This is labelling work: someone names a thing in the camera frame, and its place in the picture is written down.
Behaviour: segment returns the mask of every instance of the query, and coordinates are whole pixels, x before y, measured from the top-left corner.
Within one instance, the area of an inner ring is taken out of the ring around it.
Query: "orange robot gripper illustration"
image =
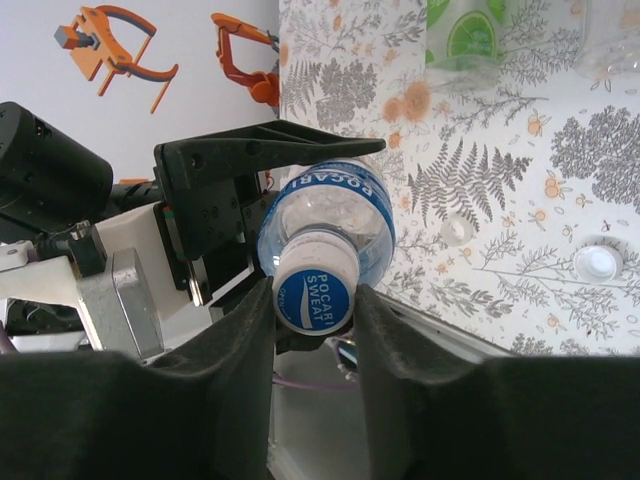
[[[277,72],[257,71],[245,73],[233,63],[231,54],[231,35],[246,38],[255,42],[269,45],[274,50],[277,37],[258,30],[237,18],[224,13],[211,15],[213,23],[218,27],[218,51],[216,55],[225,76],[239,85],[247,87],[251,98],[257,103],[265,103],[270,107],[277,107],[280,103],[280,76]]]
[[[127,22],[147,35],[135,58],[114,38],[110,18]],[[133,75],[142,80],[164,83],[151,107],[153,114],[179,68],[175,64],[170,70],[159,72],[138,65],[156,31],[154,25],[127,9],[102,5],[81,7],[80,15],[76,15],[73,23],[58,27],[54,37],[62,48],[71,51],[71,58],[88,81],[93,81],[102,65],[107,67],[107,76],[98,90],[99,96],[105,94],[116,75],[127,74],[127,77]]]

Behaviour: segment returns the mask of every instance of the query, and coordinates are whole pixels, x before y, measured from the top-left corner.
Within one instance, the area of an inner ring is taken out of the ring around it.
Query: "clear plastic cup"
[[[584,0],[576,71],[601,80],[640,73],[640,0]]]

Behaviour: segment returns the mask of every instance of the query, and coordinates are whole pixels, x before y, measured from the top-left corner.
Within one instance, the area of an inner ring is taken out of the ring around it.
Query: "white round cap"
[[[442,223],[440,236],[450,247],[461,247],[471,241],[474,228],[468,220],[460,215],[452,215]]]
[[[282,251],[273,280],[276,315],[291,330],[320,336],[351,318],[360,265],[348,240],[328,230],[294,237]]]
[[[573,268],[585,282],[598,284],[613,280],[622,272],[622,256],[606,245],[592,245],[578,250]]]

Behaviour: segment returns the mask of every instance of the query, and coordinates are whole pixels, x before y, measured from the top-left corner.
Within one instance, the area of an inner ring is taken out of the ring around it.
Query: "blue label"
[[[344,283],[323,270],[303,270],[287,278],[277,293],[278,310],[292,325],[317,332],[335,327],[349,311]]]
[[[352,163],[321,163],[291,180],[271,206],[271,210],[265,218],[265,224],[283,198],[292,192],[315,185],[333,185],[346,188],[368,200],[382,215],[391,233],[392,245],[395,246],[396,232],[393,226],[393,209],[387,190],[373,173]]]

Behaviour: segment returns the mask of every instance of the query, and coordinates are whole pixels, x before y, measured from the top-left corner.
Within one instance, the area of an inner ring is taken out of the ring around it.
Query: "green lime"
[[[504,11],[507,8],[505,0],[487,0],[487,6],[489,10],[496,17],[496,20],[500,25],[504,23]]]
[[[495,58],[496,53],[496,32],[484,13],[469,12],[460,17],[451,29],[447,42],[449,58],[461,55]]]
[[[427,50],[424,61],[425,63],[433,63],[436,61],[436,57],[433,56],[433,52],[431,50]]]
[[[442,16],[449,6],[450,0],[429,0],[427,3],[427,28],[431,27]]]

